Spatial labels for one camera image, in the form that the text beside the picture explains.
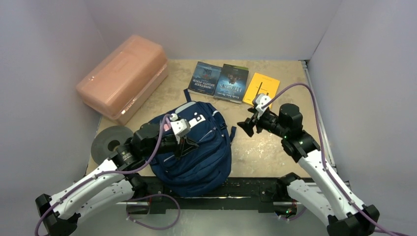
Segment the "translucent pink storage box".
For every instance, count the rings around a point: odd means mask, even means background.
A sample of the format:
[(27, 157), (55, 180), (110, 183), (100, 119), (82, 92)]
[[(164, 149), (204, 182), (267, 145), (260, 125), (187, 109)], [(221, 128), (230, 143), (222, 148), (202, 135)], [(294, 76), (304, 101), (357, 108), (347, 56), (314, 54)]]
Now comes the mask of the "translucent pink storage box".
[(168, 76), (163, 47), (130, 36), (76, 86), (85, 104), (125, 125)]

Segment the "Nineteen Eighty-Four paperback book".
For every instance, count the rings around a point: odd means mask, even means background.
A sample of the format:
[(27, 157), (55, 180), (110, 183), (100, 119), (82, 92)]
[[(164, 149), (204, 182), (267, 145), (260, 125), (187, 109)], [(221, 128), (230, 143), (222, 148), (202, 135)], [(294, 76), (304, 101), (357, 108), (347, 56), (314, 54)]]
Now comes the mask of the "Nineteen Eighty-Four paperback book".
[(191, 81), (188, 85), (188, 92), (213, 96), (219, 81), (222, 67), (204, 62), (197, 62)]

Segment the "navy blue student backpack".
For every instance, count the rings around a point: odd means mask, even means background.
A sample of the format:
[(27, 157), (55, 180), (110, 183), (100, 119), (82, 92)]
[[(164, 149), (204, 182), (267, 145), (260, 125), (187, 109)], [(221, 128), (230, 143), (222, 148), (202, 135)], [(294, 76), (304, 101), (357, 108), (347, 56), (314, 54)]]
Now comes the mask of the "navy blue student backpack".
[(193, 101), (184, 90), (186, 103), (168, 111), (186, 119), (187, 137), (198, 148), (182, 157), (173, 152), (157, 154), (150, 162), (153, 173), (181, 197), (198, 197), (223, 184), (232, 165), (232, 141), (236, 127), (228, 127), (222, 114), (210, 103)]

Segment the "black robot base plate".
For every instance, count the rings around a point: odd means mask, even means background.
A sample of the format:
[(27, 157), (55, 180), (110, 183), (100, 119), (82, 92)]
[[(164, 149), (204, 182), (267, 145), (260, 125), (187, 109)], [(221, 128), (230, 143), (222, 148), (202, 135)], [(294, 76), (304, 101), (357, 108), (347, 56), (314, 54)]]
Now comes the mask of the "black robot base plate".
[(143, 177), (145, 187), (134, 198), (149, 200), (121, 203), (131, 215), (165, 214), (169, 209), (182, 210), (256, 210), (292, 218), (305, 208), (292, 199), (285, 185), (296, 176), (229, 177), (222, 185), (198, 197), (181, 197), (156, 177)]

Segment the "dark blue paperback book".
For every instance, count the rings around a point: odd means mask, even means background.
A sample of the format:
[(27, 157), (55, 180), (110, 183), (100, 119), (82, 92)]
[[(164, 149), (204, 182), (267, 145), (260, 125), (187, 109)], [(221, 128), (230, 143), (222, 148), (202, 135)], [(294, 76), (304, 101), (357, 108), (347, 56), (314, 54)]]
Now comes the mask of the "dark blue paperback book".
[(246, 92), (249, 70), (247, 67), (223, 64), (213, 97), (242, 103)]

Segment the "yellow paperback book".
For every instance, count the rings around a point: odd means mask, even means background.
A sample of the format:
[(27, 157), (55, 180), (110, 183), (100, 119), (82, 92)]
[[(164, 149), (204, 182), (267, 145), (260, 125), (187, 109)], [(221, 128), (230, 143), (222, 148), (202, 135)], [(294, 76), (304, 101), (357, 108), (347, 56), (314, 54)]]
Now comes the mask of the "yellow paperback book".
[(270, 98), (276, 96), (280, 81), (272, 77), (254, 73), (243, 97), (243, 103), (252, 105), (252, 101), (259, 93), (268, 95)]

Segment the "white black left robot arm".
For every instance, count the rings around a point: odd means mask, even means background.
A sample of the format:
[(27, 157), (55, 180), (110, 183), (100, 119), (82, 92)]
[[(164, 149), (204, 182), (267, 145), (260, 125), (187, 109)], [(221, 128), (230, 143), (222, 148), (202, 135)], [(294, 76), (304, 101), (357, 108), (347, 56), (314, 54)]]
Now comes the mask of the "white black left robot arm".
[(93, 211), (148, 198), (147, 184), (138, 172), (157, 154), (173, 152), (181, 157), (196, 148), (189, 137), (196, 125), (196, 121), (169, 121), (166, 117), (160, 123), (144, 124), (90, 174), (52, 196), (37, 197), (40, 219), (34, 234), (44, 226), (49, 236), (69, 236)]

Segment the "grey round disc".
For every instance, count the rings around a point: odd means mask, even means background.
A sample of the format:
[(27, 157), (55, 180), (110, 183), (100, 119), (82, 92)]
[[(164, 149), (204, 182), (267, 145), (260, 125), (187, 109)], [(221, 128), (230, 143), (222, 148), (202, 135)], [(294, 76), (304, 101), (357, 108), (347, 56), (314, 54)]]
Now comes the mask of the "grey round disc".
[(118, 146), (133, 136), (133, 132), (125, 126), (116, 125), (102, 130), (94, 138), (90, 153), (93, 161), (100, 165)]

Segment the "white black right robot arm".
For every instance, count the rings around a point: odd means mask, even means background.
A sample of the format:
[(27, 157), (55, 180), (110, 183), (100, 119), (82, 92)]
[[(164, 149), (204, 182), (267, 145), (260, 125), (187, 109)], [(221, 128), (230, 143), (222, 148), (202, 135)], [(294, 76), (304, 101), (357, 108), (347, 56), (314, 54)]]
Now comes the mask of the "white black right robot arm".
[(283, 104), (278, 114), (268, 108), (248, 111), (252, 117), (238, 122), (238, 126), (250, 137), (263, 130), (280, 137), (283, 150), (321, 191), (311, 190), (301, 178), (290, 173), (277, 181), (276, 193), (280, 199), (292, 198), (302, 203), (323, 222), (330, 236), (369, 236), (375, 232), (378, 209), (360, 200), (322, 158), (319, 144), (303, 129), (303, 116), (297, 105)]

